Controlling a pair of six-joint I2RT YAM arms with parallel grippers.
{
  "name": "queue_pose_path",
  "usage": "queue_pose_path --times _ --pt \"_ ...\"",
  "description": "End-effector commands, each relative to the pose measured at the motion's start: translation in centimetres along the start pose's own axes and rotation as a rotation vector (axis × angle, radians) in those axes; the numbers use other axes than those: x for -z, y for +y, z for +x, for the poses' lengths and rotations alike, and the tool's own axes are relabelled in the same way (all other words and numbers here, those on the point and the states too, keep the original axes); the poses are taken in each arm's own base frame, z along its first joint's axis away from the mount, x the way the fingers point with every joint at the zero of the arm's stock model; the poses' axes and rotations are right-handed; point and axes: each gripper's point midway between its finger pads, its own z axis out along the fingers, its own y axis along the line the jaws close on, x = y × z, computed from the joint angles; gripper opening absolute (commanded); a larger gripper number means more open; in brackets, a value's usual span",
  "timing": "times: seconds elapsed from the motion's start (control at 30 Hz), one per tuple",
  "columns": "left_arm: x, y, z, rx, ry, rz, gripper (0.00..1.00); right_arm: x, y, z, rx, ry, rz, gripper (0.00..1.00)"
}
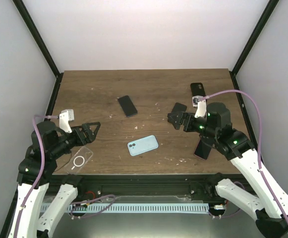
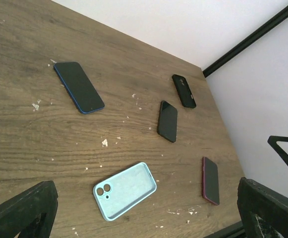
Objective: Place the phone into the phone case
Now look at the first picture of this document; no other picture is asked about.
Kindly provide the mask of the clear magsafe phone case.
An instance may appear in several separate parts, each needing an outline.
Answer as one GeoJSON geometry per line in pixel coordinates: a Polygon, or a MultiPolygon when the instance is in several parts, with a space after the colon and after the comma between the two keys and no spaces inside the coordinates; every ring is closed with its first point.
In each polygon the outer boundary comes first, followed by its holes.
{"type": "Polygon", "coordinates": [[[69,162],[64,166],[64,170],[68,174],[78,174],[81,169],[88,163],[88,161],[93,157],[94,153],[88,147],[81,147],[69,160],[69,162]]]}

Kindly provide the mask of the pink-edged black phone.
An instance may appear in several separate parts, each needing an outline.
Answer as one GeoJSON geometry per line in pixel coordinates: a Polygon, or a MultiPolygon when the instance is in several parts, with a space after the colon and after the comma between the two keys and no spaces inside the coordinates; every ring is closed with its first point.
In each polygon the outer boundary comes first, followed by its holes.
{"type": "Polygon", "coordinates": [[[211,149],[212,148],[210,146],[206,145],[204,142],[200,140],[194,151],[194,156],[202,160],[207,160],[210,155],[211,149]]]}

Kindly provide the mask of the light blue phone case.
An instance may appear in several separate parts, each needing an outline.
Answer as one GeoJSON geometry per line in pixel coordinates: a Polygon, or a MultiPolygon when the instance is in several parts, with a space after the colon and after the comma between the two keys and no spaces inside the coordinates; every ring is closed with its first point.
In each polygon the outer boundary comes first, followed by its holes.
{"type": "Polygon", "coordinates": [[[137,156],[159,147],[157,139],[154,135],[146,136],[127,144],[127,148],[131,156],[137,156]]]}

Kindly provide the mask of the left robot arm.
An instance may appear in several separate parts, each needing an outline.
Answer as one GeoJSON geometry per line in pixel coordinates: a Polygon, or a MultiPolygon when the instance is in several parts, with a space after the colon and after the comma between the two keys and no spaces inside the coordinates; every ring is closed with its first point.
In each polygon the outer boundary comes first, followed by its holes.
{"type": "Polygon", "coordinates": [[[101,124],[84,123],[65,132],[52,121],[34,123],[32,144],[18,166],[17,204],[8,236],[10,238],[50,238],[62,215],[73,200],[86,196],[83,177],[64,176],[60,189],[43,216],[40,209],[49,188],[57,159],[69,154],[74,147],[92,143],[101,124]]]}

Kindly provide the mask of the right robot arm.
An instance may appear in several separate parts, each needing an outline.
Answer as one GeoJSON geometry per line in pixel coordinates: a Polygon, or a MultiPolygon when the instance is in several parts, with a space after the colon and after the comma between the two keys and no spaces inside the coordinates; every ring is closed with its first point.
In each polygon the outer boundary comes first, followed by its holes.
{"type": "Polygon", "coordinates": [[[224,178],[205,187],[208,198],[222,197],[243,210],[266,238],[280,238],[288,233],[288,195],[261,163],[248,137],[232,126],[230,111],[223,103],[202,102],[195,113],[172,112],[168,121],[185,132],[197,132],[210,139],[212,146],[244,176],[255,194],[224,178]]]}

